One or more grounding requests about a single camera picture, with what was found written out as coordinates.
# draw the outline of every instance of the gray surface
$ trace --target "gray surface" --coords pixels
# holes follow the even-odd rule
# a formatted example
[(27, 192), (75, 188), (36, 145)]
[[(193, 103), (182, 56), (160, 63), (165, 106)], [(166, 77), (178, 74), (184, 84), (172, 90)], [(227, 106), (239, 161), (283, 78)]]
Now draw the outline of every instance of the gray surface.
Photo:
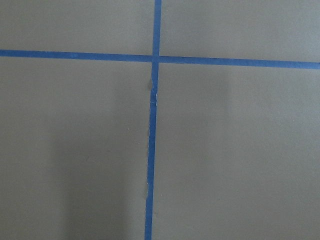
[(0, 66), (0, 239), (143, 239), (150, 64)]
[(151, 0), (0, 1), (0, 49), (151, 54)]
[(161, 55), (320, 61), (318, 0), (164, 0)]
[(320, 71), (161, 64), (154, 240), (318, 240)]

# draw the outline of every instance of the horizontal blue line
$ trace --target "horizontal blue line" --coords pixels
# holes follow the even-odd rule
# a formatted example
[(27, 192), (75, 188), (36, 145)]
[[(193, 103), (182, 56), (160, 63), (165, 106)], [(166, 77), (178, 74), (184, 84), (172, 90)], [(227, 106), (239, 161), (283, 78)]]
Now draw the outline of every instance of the horizontal blue line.
[(80, 59), (101, 61), (126, 61), (151, 63), (150, 55), (110, 54), (65, 51), (26, 51), (0, 49), (0, 57), (44, 58), (44, 59)]
[(201, 65), (288, 68), (288, 69), (320, 69), (319, 62), (307, 62), (307, 61), (278, 61), (278, 60), (210, 58), (210, 57), (188, 57), (188, 56), (160, 56), (159, 61), (160, 63), (166, 63), (166, 64), (201, 64)]

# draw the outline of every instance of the vertical blue line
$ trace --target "vertical blue line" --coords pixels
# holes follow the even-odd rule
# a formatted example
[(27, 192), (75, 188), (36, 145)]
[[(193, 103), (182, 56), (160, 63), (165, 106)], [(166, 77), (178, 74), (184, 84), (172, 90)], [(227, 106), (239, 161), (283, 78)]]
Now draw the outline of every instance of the vertical blue line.
[(161, 0), (155, 0), (154, 1), (154, 20), (153, 20), (152, 69), (151, 69), (152, 89), (150, 93), (149, 147), (148, 147), (148, 167), (147, 167), (148, 193), (145, 201), (144, 240), (152, 239), (156, 123), (157, 123), (157, 92), (158, 92), (159, 52), (160, 52), (160, 26), (161, 26)]

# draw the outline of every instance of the blue tape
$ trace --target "blue tape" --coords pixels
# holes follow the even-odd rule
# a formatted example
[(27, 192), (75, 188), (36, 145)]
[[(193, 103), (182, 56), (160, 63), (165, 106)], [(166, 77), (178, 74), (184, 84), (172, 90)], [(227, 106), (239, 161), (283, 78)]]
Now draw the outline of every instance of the blue tape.
[(79, 59), (101, 61), (125, 62), (152, 62), (150, 55), (110, 54), (88, 52), (63, 52), (63, 51), (25, 51), (0, 49), (0, 57), (44, 58), (44, 59)]
[(278, 61), (278, 60), (255, 60), (236, 58), (210, 58), (188, 56), (160, 56), (160, 63), (171, 64), (202, 64), (202, 65), (227, 65), (248, 67), (270, 67), (288, 69), (320, 69), (319, 62), (307, 61)]
[(150, 117), (149, 117), (149, 146), (147, 184), (148, 193), (145, 201), (145, 229), (144, 240), (152, 239), (152, 217), (154, 203), (154, 175), (155, 175), (155, 151), (156, 151), (156, 124), (157, 124), (157, 92), (159, 78), (159, 54), (160, 54), (160, 27), (161, 27), (161, 0), (154, 1), (153, 43), (152, 43), (152, 89), (150, 93)]

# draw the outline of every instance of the blue line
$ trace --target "blue line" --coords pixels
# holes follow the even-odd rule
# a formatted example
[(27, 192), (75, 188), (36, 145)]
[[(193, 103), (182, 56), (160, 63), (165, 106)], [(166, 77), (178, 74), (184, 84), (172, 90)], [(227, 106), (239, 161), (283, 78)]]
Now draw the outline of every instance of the blue line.
[(44, 59), (80, 59), (101, 61), (147, 62), (152, 61), (150, 55), (110, 54), (64, 51), (25, 51), (0, 49), (0, 57), (44, 58)]
[(161, 0), (155, 0), (154, 1), (154, 20), (153, 20), (152, 69), (151, 69), (152, 89), (150, 93), (149, 147), (148, 147), (148, 167), (147, 167), (148, 193), (145, 201), (144, 240), (152, 240), (156, 124), (157, 124), (157, 92), (158, 92), (159, 54), (160, 54), (160, 27), (161, 27)]
[(210, 58), (210, 57), (188, 57), (188, 56), (160, 56), (160, 63), (171, 64), (202, 64), (202, 65), (228, 65), (248, 67), (270, 67), (288, 69), (320, 69), (319, 62), (307, 61), (278, 61), (278, 60), (256, 60), (236, 58)]

